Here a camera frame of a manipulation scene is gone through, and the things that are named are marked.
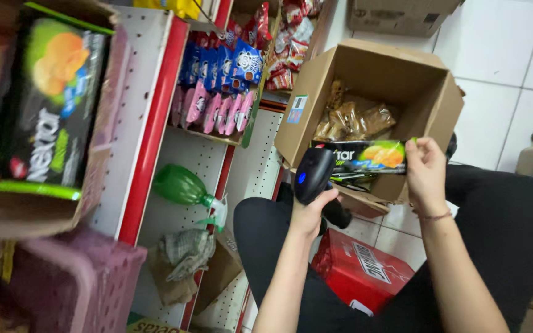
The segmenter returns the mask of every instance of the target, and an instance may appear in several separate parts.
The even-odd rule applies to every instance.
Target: wrist bracelet
[[[448,210],[446,214],[443,214],[441,216],[423,216],[423,217],[419,216],[419,220],[424,221],[424,222],[435,222],[448,216],[453,217],[451,210]]]

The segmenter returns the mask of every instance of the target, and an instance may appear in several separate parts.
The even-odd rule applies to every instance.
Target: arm
[[[289,231],[281,248],[275,273],[258,311],[253,332],[297,330],[308,256],[320,229],[320,213],[324,205],[337,195],[337,190],[322,192],[308,206],[303,206],[295,200]]]
[[[451,216],[443,216],[446,160],[431,138],[406,144],[411,202],[421,216],[421,231],[433,290],[447,332],[508,332],[507,324],[476,270]]]

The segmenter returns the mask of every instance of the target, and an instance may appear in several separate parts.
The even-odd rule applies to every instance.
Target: pink snack package
[[[220,106],[221,106],[221,94],[216,94],[215,97],[211,99],[211,102],[209,102],[209,106],[207,107],[207,110],[205,110],[205,120],[203,121],[203,133],[209,134],[213,130],[213,126],[215,125],[215,121],[217,120]]]
[[[219,113],[217,114],[217,120],[215,121],[215,130],[218,131],[219,134],[223,134],[226,132],[227,113],[229,112],[231,106],[232,97],[224,98],[221,102],[221,106],[219,107]]]
[[[227,114],[226,123],[226,135],[232,135],[233,130],[236,128],[236,119],[240,113],[242,107],[242,100],[244,97],[242,94],[238,94],[236,99],[232,103],[229,113]]]
[[[192,98],[194,97],[194,89],[189,89],[187,91],[186,96],[184,96],[184,102],[182,102],[182,111],[180,114],[180,126],[182,126],[183,129],[187,128],[187,117],[188,117],[188,110],[190,109],[190,106],[192,104]]]
[[[205,112],[205,106],[207,105],[207,90],[202,80],[196,82],[196,87],[194,89],[194,95],[192,96],[191,105],[188,108],[187,114],[187,128],[195,120],[203,117],[203,112]]]
[[[172,107],[170,108],[170,117],[172,117],[172,126],[174,127],[178,127],[178,122],[180,122],[183,99],[184,92],[182,87],[176,86],[176,89],[174,90],[174,99],[172,99]]]
[[[252,104],[254,104],[254,92],[248,92],[244,102],[242,102],[242,107],[238,117],[236,118],[236,128],[238,132],[244,131],[246,124],[248,123],[248,118],[250,117],[250,112],[252,111]]]

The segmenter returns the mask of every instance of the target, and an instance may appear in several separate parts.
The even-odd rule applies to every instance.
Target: potato chip image
[[[56,34],[48,41],[44,56],[33,69],[34,83],[43,94],[60,94],[75,78],[89,57],[89,50],[83,47],[82,38],[71,32]]]
[[[404,156],[395,148],[382,149],[372,159],[374,163],[383,164],[390,168],[396,168],[403,160]]]
[[[371,146],[366,150],[363,150],[363,152],[361,153],[361,159],[374,159],[375,155],[377,155],[382,149],[383,147],[381,146]]]

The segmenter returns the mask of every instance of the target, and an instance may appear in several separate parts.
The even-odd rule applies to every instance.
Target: hand
[[[336,188],[324,191],[307,206],[302,205],[297,199],[294,199],[289,232],[314,240],[320,231],[322,208],[334,200],[338,194],[339,191]]]
[[[406,142],[411,202],[419,214],[443,215],[448,211],[445,203],[445,155],[432,138]]]

